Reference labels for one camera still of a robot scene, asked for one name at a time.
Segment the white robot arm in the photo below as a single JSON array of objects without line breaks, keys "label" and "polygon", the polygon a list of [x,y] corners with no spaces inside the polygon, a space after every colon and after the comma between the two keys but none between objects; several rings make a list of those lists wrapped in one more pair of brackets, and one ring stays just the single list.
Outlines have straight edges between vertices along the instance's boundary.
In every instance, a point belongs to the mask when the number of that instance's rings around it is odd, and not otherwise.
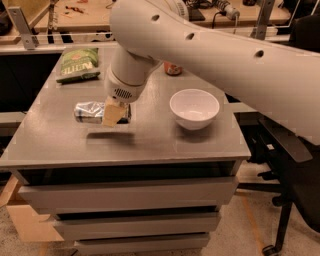
[{"label": "white robot arm", "polygon": [[160,61],[213,84],[314,145],[320,144],[320,56],[190,23],[181,0],[117,0],[110,28],[117,46],[106,73],[134,102]]}]

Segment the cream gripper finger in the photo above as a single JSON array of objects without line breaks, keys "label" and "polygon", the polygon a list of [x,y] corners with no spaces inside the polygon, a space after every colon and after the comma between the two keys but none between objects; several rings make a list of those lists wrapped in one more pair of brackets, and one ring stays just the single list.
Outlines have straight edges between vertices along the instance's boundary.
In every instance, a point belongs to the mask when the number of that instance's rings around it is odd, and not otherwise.
[{"label": "cream gripper finger", "polygon": [[126,115],[127,109],[128,105],[126,103],[112,97],[107,97],[104,105],[102,124],[114,127]]}]

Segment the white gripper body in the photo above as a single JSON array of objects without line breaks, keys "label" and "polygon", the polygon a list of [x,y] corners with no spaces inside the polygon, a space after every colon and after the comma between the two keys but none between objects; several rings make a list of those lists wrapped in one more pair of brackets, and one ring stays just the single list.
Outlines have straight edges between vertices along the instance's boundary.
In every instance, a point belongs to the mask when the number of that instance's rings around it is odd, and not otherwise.
[{"label": "white gripper body", "polygon": [[135,102],[143,92],[150,75],[161,61],[141,57],[118,46],[105,77],[107,95],[120,102]]}]

